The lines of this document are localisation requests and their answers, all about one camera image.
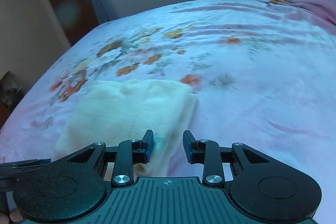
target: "circular pad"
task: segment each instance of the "circular pad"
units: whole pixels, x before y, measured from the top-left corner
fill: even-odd
[[[42,180],[37,188],[39,193],[47,198],[63,198],[76,190],[77,183],[70,177],[55,176]]]
[[[298,190],[296,184],[282,177],[270,177],[259,183],[259,190],[269,198],[285,199],[294,196]]]

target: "bed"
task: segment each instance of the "bed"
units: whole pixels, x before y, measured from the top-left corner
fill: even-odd
[[[180,81],[198,95],[189,128],[197,139],[242,142],[307,173],[323,192],[315,220],[332,223],[335,25],[335,0],[196,0],[102,24],[14,110],[0,131],[0,162],[51,158],[95,80]],[[202,177],[182,142],[168,175]]]

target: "pink blanket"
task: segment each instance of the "pink blanket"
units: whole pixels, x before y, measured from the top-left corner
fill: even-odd
[[[335,22],[335,0],[197,0],[105,23],[19,104],[0,131],[0,161],[52,157],[94,80],[176,80],[198,94],[196,138],[243,142],[312,176],[323,192],[315,220],[333,223]],[[167,160],[170,176],[202,176],[182,144]]]

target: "finger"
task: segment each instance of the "finger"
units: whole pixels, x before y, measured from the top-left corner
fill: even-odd
[[[0,213],[0,224],[9,224],[9,218],[3,213]]]
[[[19,213],[18,209],[14,209],[13,211],[11,211],[9,213],[9,217],[11,219],[11,221],[13,222],[20,222],[21,220],[23,220],[21,214]]]

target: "white towel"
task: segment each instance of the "white towel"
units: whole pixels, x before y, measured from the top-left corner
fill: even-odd
[[[56,144],[53,160],[95,142],[118,146],[154,132],[148,164],[134,166],[134,176],[165,177],[169,159],[182,141],[197,96],[190,86],[165,80],[96,81],[80,100]],[[105,180],[111,180],[109,164]]]

